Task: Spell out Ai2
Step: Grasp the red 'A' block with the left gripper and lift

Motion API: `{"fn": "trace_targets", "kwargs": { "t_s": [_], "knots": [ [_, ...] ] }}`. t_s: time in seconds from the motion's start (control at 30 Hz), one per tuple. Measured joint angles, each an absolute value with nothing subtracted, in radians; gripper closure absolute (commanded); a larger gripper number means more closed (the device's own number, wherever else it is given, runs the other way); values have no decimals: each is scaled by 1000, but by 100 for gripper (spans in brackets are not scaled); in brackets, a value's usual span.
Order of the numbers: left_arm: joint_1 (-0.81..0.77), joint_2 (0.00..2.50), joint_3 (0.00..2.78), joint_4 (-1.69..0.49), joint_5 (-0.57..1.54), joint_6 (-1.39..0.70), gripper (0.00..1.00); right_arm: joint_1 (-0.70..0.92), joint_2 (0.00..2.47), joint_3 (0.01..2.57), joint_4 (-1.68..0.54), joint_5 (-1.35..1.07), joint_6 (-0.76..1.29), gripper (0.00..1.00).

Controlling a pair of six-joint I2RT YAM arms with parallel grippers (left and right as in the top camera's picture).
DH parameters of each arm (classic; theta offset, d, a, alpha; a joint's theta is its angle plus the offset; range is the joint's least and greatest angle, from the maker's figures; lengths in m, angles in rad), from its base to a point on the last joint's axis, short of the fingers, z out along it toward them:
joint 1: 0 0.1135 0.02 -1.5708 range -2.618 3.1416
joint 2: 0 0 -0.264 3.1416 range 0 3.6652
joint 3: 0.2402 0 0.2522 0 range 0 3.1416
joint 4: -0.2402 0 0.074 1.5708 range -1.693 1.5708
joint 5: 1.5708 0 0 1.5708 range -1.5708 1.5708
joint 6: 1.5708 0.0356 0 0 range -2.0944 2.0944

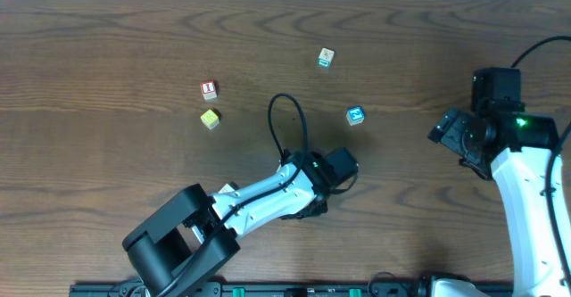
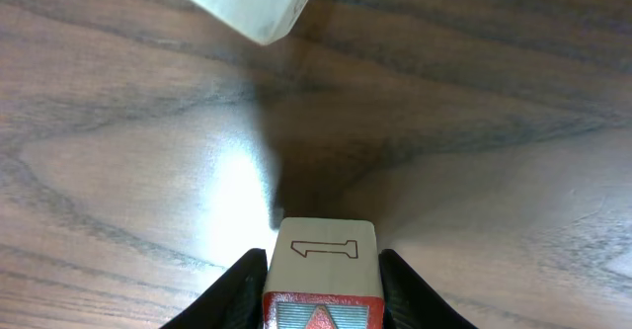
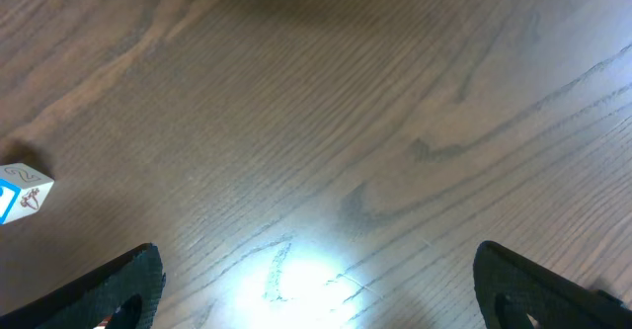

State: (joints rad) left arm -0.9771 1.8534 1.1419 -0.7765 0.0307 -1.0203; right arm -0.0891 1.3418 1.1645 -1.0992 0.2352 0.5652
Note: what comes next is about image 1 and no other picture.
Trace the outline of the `blue number 2 block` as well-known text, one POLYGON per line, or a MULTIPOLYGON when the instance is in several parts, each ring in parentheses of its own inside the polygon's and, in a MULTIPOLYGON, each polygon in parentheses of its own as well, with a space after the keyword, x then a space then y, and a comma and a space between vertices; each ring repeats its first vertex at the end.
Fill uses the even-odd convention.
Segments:
POLYGON ((350 126, 360 124, 365 119, 365 112, 360 106, 351 107, 346 112, 346 119, 350 126))

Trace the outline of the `red letter I block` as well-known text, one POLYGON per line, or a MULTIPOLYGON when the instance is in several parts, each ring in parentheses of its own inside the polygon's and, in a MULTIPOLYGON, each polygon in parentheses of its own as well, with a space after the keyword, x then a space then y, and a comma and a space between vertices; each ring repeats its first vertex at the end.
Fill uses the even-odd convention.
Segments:
POLYGON ((217 85, 214 80, 205 81, 200 84, 201 93, 205 100, 211 100, 218 97, 217 85))

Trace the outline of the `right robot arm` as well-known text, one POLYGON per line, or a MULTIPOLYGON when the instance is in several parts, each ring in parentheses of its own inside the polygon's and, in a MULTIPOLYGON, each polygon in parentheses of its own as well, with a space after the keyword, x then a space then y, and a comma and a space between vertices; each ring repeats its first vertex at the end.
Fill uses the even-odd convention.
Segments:
POLYGON ((570 294, 570 222, 561 181, 563 137, 555 120, 526 112, 521 72, 477 70, 469 111, 450 108, 429 139, 499 188, 516 296, 570 294))

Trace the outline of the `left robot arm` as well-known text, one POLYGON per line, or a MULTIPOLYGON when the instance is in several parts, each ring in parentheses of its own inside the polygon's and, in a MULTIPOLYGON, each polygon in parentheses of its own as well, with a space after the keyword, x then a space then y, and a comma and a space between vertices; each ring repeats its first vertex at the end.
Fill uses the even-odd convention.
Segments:
POLYGON ((122 246, 151 296, 190 296, 240 249, 240 240, 274 219, 327 212, 327 199, 355 178, 348 149, 328 155, 294 153, 257 183, 207 194, 198 185, 179 191, 128 234, 122 246))

